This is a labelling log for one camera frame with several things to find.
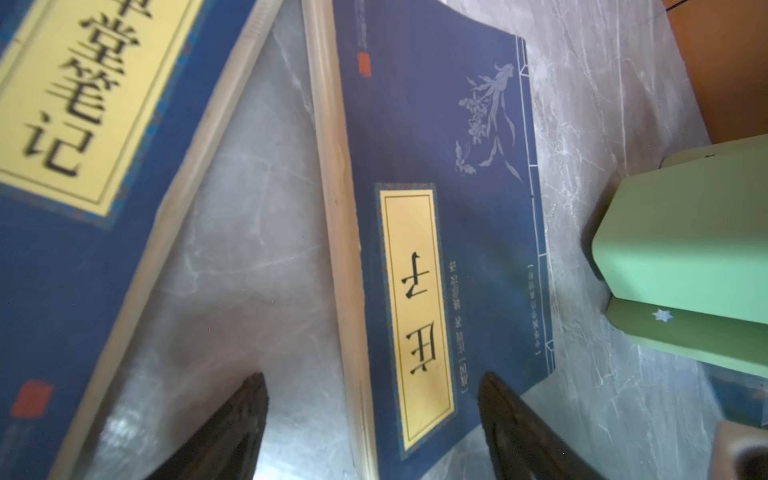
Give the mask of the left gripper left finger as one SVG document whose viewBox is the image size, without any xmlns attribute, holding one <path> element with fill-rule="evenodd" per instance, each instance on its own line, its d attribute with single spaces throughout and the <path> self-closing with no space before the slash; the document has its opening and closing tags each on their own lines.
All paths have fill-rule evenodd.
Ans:
<svg viewBox="0 0 768 480">
<path fill-rule="evenodd" d="M 150 479 L 251 479 L 266 426 L 269 397 L 262 373 L 248 376 L 229 399 Z"/>
</svg>

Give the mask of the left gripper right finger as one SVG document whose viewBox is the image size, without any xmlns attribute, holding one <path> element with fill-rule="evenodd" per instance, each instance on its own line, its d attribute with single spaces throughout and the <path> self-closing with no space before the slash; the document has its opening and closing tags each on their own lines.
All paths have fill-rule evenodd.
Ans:
<svg viewBox="0 0 768 480">
<path fill-rule="evenodd" d="M 600 479 L 496 373 L 483 375 L 478 407 L 495 477 Z"/>
</svg>

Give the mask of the navy blue book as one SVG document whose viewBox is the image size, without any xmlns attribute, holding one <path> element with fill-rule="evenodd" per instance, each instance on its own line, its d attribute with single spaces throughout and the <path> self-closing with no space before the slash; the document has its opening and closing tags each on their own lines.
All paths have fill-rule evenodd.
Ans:
<svg viewBox="0 0 768 480">
<path fill-rule="evenodd" d="M 440 1 L 303 15 L 354 464 L 419 479 L 485 373 L 556 368 L 527 45 Z"/>
</svg>

